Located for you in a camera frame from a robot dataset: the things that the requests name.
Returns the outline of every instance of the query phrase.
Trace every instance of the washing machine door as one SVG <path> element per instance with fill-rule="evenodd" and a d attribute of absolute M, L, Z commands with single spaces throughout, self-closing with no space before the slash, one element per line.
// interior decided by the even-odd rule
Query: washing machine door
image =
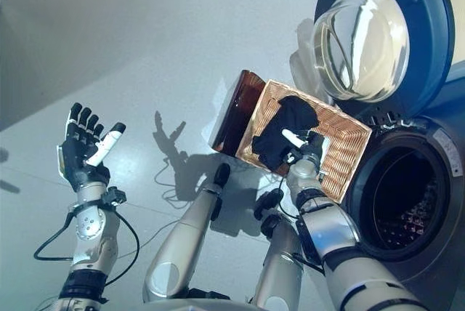
<path fill-rule="evenodd" d="M 418 115 L 437 95 L 454 47 L 450 0 L 318 0 L 316 74 L 369 125 Z"/>

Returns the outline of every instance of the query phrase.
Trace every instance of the round glass window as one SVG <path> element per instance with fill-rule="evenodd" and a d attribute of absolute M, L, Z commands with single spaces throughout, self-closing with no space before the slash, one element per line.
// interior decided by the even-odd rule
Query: round glass window
<path fill-rule="evenodd" d="M 402 83 L 409 38 L 395 0 L 336 0 L 312 33 L 312 63 L 339 100 L 379 102 Z"/>

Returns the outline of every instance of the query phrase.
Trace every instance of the white floor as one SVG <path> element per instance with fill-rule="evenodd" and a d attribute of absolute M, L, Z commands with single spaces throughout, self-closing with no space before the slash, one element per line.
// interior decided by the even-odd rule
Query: white floor
<path fill-rule="evenodd" d="M 142 302 L 145 271 L 167 224 L 193 199 L 195 184 L 220 162 L 207 140 L 225 92 L 244 68 L 263 79 L 292 84 L 288 60 L 297 25 L 316 0 L 1 0 L 0 300 L 3 310 L 39 310 L 65 280 L 66 262 L 36 262 L 37 246 L 57 230 L 75 196 L 57 173 L 69 107 L 91 107 L 107 126 L 127 130 L 105 160 L 111 184 L 126 191 L 120 211 L 142 243 L 134 268 L 105 290 L 104 310 Z M 5 58 L 14 62 L 5 63 Z M 174 172 L 153 138 L 154 114 L 171 134 L 186 125 L 176 146 L 189 155 L 174 194 Z M 254 294 L 268 243 L 251 215 L 255 197 L 276 179 L 233 164 L 225 210 L 206 236 L 192 286 L 245 301 Z M 154 234 L 162 227 L 159 234 Z M 134 241 L 124 226 L 120 255 Z M 47 254 L 71 254 L 72 230 Z M 115 274 L 132 256 L 119 259 Z M 332 310 L 324 280 L 306 271 L 301 310 Z"/>

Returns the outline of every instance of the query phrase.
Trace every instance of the blue washing machine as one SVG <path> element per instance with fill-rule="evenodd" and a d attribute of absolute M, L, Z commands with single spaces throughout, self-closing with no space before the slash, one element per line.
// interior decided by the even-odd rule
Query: blue washing machine
<path fill-rule="evenodd" d="M 314 53 L 316 62 L 330 57 L 336 81 L 326 88 L 336 104 L 373 129 L 343 206 L 358 224 L 366 251 L 431 310 L 447 310 L 465 249 L 465 68 L 450 69 L 455 41 L 451 2 L 395 0 L 408 29 L 403 45 L 397 46 L 377 36 L 384 25 L 369 29 L 361 25 L 361 12 L 344 15 L 340 3 L 346 1 L 318 0 L 315 26 L 324 18 L 327 31 L 317 31 L 317 40 L 329 45 L 316 46 Z M 370 4 L 364 0 L 363 7 Z M 386 8 L 389 14 L 395 7 Z M 371 33 L 365 54 L 357 50 L 354 33 L 337 28 L 351 17 Z M 391 20 L 384 21 L 387 33 L 395 36 Z M 339 32 L 336 40 L 334 32 Z M 339 51 L 328 49 L 331 41 Z M 359 60 L 347 60 L 349 52 L 368 61 L 385 57 L 384 67 L 373 61 L 370 65 L 383 75 L 392 72 L 389 84 L 378 85 L 376 92 L 363 91 L 384 76 L 363 71 Z M 339 59 L 350 63 L 352 73 L 356 66 L 359 76 L 350 81 Z M 357 88 L 358 79 L 365 79 L 364 87 Z"/>

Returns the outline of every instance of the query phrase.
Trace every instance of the washing machine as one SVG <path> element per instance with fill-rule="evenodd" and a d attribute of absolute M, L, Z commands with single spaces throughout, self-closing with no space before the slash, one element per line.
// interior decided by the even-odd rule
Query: washing machine
<path fill-rule="evenodd" d="M 365 250 L 429 309 L 447 310 L 465 260 L 465 68 L 451 70 L 452 2 L 318 0 L 315 19 L 314 75 L 373 129 L 343 206 Z"/>

